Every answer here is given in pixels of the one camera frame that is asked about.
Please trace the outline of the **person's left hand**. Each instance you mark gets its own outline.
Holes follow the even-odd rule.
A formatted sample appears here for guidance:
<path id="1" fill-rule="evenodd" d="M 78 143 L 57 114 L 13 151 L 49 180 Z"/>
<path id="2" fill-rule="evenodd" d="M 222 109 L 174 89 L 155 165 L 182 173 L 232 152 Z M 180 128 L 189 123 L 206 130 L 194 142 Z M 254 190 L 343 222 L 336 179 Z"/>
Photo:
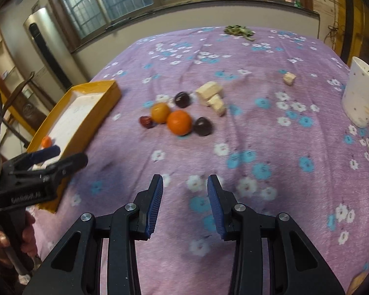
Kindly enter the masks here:
<path id="1" fill-rule="evenodd" d="M 34 227 L 33 224 L 36 222 L 33 215 L 31 215 L 28 211 L 25 213 L 26 215 L 26 222 L 27 225 L 22 233 L 22 246 L 21 251 L 23 253 L 27 254 L 29 257 L 33 258 L 37 255 L 38 248 L 36 245 L 36 238 L 34 233 Z M 12 268 L 13 264 L 8 258 L 8 256 L 5 253 L 5 248 L 8 248 L 10 246 L 10 240 L 3 233 L 3 231 L 0 230 L 0 264 L 2 264 L 6 268 Z"/>

